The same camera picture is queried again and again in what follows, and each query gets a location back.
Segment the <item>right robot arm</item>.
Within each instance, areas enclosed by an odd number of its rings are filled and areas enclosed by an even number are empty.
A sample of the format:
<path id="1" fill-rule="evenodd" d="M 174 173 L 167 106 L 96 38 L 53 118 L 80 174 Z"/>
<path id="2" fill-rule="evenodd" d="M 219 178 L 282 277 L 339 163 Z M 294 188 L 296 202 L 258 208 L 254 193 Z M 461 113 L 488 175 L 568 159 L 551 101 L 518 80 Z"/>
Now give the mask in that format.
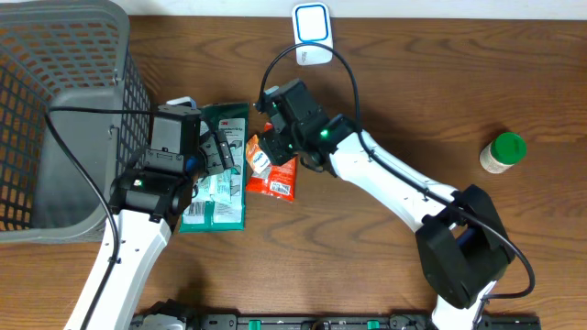
<path id="1" fill-rule="evenodd" d="M 474 329 L 487 296 L 515 258 L 487 192 L 434 181 L 381 148 L 357 123 L 329 117 L 295 79 L 262 90 L 257 103 L 271 129 L 260 147 L 274 165 L 298 156 L 312 171 L 328 171 L 387 207 L 415 234 L 424 276 L 437 293 L 437 329 Z"/>

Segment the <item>green 3M package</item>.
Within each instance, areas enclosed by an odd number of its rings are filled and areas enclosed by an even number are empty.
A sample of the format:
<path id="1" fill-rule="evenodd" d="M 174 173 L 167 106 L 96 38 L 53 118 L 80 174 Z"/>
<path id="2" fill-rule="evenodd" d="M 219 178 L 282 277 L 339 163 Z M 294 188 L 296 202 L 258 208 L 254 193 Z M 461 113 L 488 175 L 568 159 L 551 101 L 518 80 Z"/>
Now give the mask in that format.
<path id="1" fill-rule="evenodd" d="M 245 228 L 245 137 L 249 104 L 211 104 L 201 109 L 214 129 L 225 133 L 234 160 L 231 170 L 231 203 L 194 201 L 181 217 L 182 233 L 220 232 Z"/>

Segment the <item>small orange box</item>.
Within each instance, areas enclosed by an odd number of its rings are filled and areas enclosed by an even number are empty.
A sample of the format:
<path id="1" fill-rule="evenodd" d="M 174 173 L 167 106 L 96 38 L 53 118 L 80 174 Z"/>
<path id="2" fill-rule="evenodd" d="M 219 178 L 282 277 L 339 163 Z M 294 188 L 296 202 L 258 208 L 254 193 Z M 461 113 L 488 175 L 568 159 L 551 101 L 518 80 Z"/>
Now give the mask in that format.
<path id="1" fill-rule="evenodd" d="M 255 173 L 261 174 L 271 162 L 265 152 L 260 148 L 258 135 L 253 135 L 246 144 L 246 160 Z"/>

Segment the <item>red snack packet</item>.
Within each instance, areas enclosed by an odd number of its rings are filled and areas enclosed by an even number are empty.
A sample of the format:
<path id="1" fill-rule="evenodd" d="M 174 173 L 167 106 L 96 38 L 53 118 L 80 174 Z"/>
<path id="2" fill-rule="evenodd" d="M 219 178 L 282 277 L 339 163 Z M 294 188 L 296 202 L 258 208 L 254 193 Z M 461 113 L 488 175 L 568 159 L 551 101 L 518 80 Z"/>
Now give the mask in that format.
<path id="1" fill-rule="evenodd" d="M 270 165 L 261 174 L 252 171 L 246 185 L 246 191 L 250 193 L 261 193 L 293 202 L 296 170 L 297 162 L 296 158 L 293 158 L 282 166 Z"/>

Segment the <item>light green wipes pouch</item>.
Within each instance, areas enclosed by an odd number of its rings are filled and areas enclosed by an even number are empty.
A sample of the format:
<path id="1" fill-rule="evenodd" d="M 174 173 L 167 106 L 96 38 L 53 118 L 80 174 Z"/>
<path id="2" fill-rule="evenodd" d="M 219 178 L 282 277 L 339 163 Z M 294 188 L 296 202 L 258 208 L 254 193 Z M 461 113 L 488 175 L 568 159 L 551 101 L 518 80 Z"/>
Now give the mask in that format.
<path id="1" fill-rule="evenodd" d="M 193 189 L 194 201 L 231 203 L 231 170 L 199 179 Z"/>

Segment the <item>green lid jar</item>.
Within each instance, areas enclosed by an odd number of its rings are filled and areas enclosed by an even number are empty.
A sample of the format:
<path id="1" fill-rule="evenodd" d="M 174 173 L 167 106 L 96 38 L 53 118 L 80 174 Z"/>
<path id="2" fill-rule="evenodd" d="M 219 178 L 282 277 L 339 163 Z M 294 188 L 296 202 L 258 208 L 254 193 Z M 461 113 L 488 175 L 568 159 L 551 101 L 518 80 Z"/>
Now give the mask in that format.
<path id="1" fill-rule="evenodd" d="M 505 132 L 481 151 L 479 161 L 486 171 L 499 174 L 518 164 L 526 154 L 524 139 L 516 133 Z"/>

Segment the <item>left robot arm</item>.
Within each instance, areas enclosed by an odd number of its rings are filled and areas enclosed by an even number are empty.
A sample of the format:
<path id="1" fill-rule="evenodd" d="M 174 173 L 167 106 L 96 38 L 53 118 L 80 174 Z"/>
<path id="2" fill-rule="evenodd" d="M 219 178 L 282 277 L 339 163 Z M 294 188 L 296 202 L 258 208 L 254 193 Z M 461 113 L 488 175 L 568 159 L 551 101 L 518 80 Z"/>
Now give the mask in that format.
<path id="1" fill-rule="evenodd" d="M 111 183 L 105 233 L 66 326 L 127 329 L 146 280 L 200 178 L 233 165 L 226 136 L 202 108 L 163 104 L 150 144 Z"/>

